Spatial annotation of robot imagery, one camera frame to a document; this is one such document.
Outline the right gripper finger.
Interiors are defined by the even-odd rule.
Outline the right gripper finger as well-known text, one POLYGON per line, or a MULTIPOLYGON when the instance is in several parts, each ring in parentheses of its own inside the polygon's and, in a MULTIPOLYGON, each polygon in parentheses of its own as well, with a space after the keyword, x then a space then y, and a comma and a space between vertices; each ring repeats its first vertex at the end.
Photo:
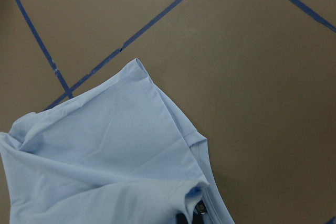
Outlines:
POLYGON ((187 218, 184 214, 180 213, 176 215, 176 224, 187 224, 187 218))

